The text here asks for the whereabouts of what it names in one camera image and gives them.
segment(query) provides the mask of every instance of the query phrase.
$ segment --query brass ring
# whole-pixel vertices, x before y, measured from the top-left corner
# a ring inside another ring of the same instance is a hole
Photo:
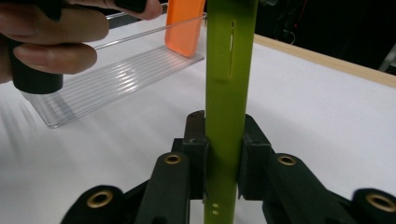
[[[297,163],[291,156],[279,156],[277,160],[284,165],[295,165]]]
[[[370,205],[381,209],[382,211],[390,213],[396,212],[396,203],[383,195],[371,193],[366,195],[366,200]]]
[[[113,200],[113,192],[104,189],[94,193],[87,201],[87,205],[91,208],[100,208]]]
[[[171,154],[165,157],[165,162],[168,164],[177,164],[181,162],[181,158],[177,154]]]

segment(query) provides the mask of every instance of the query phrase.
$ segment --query white tabletop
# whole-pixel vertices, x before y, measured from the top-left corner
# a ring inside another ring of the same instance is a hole
[[[0,222],[59,223],[87,189],[133,188],[201,109],[205,61],[58,129],[12,83],[0,85]],[[396,195],[395,88],[255,44],[247,113],[329,190]],[[192,224],[203,223],[202,208],[192,203]],[[238,201],[235,223],[265,223],[261,203]]]

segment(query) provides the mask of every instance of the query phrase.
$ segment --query orange block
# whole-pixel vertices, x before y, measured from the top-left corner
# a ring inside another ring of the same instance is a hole
[[[175,24],[166,30],[165,45],[185,56],[195,54],[204,14],[205,0],[169,0],[166,25]]]

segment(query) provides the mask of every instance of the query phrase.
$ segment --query ribbed plastic tray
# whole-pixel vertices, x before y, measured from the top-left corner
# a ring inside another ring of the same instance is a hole
[[[111,20],[122,21],[122,17],[131,20],[124,14]],[[105,40],[92,43],[96,44],[98,53],[93,68],[66,76],[64,87],[55,93],[22,94],[49,127],[57,128],[201,61],[205,57],[205,22],[199,46],[191,57],[179,55],[164,44],[167,30],[196,23],[196,20],[205,21],[205,15],[166,26],[166,14],[163,14],[152,21],[137,21],[114,28]]]

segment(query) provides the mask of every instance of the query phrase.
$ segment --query green stick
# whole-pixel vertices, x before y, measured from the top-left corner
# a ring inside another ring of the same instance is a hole
[[[257,0],[208,0],[205,224],[232,224]]]

